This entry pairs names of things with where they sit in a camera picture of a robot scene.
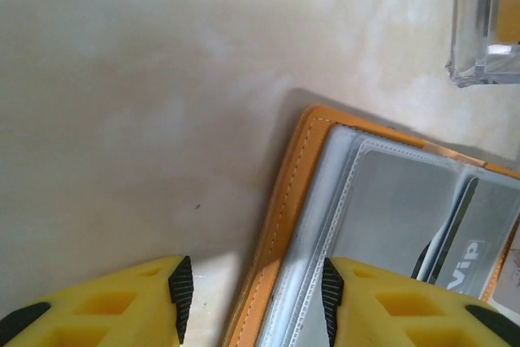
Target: white table surface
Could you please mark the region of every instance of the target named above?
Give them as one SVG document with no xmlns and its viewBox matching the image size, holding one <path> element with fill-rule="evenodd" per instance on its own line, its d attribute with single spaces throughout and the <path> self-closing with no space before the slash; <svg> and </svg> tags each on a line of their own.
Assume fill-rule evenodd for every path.
<svg viewBox="0 0 520 347">
<path fill-rule="evenodd" d="M 518 168 L 520 88 L 452 85 L 452 4 L 0 0 L 0 315 L 189 254 L 217 345 L 312 102 Z"/>
</svg>

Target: black rubber pad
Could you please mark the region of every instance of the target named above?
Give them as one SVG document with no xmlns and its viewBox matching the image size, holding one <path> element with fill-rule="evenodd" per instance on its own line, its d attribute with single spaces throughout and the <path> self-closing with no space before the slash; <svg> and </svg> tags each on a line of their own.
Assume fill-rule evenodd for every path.
<svg viewBox="0 0 520 347">
<path fill-rule="evenodd" d="M 49 302 L 38 302 L 15 310 L 0 320 L 0 347 L 9 343 L 25 328 L 50 309 Z"/>
<path fill-rule="evenodd" d="M 466 310 L 511 347 L 520 347 L 520 327 L 503 314 L 478 305 L 468 305 Z"/>
<path fill-rule="evenodd" d="M 334 267 L 331 259 L 325 258 L 322 274 L 322 301 L 325 310 L 325 322 L 329 345 L 332 347 L 336 341 L 338 330 L 337 309 L 343 300 L 343 287 L 345 282 L 340 273 Z"/>
<path fill-rule="evenodd" d="M 177 306 L 177 335 L 179 342 L 184 343 L 184 335 L 188 326 L 189 308 L 193 299 L 193 273 L 192 261 L 186 256 L 179 266 L 173 271 L 168 278 L 168 287 L 170 289 L 171 302 Z"/>
</svg>

